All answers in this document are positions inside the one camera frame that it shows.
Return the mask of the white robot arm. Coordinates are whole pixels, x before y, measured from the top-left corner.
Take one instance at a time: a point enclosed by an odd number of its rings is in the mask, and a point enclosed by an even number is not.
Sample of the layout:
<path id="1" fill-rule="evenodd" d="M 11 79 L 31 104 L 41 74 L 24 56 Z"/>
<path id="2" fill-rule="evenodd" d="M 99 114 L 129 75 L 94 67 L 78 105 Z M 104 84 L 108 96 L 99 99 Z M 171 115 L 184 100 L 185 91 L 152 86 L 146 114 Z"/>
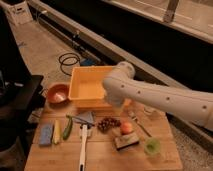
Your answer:
<path id="1" fill-rule="evenodd" d="M 106 101 L 120 107 L 131 99 L 213 131 L 213 93 L 146 83 L 134 76 L 131 63 L 119 62 L 103 79 Z"/>

